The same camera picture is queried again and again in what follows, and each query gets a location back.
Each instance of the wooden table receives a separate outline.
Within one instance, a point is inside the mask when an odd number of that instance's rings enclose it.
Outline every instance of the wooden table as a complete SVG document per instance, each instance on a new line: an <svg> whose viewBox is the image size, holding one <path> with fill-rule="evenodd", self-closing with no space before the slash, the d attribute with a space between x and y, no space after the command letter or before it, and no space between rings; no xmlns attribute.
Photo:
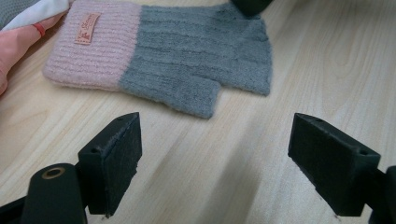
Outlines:
<svg viewBox="0 0 396 224"><path fill-rule="evenodd" d="M224 1L136 1L209 6ZM115 117L140 112L143 157L114 217L90 223L367 223L337 217L288 157L295 112L330 122L396 164L396 2L275 0L262 17L271 93L222 88L212 119L132 95L61 88L41 69L56 29L8 74L0 97L0 204L77 153Z"/></svg>

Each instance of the brown tag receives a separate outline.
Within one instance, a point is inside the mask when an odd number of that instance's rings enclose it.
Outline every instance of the brown tag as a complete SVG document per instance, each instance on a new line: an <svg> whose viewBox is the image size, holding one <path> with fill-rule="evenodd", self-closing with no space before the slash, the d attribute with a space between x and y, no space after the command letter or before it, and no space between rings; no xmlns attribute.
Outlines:
<svg viewBox="0 0 396 224"><path fill-rule="evenodd" d="M88 13L78 27L75 43L82 45L91 44L93 26L101 14L99 12Z"/></svg>

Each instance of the knitted glove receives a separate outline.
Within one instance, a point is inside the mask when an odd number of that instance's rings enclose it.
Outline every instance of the knitted glove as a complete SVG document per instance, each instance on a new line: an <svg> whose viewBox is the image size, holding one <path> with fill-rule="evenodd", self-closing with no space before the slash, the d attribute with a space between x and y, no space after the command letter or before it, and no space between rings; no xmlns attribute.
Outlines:
<svg viewBox="0 0 396 224"><path fill-rule="evenodd" d="M0 0L0 30L38 0Z"/></svg>
<svg viewBox="0 0 396 224"><path fill-rule="evenodd" d="M7 73L9 69L62 15L63 13L58 14L35 25L0 32L0 95L7 88Z"/></svg>
<svg viewBox="0 0 396 224"><path fill-rule="evenodd" d="M91 44L75 43L80 20L101 15ZM260 18L229 4L147 7L77 0L43 70L72 87L125 91L210 118L219 83L269 93L271 46Z"/></svg>

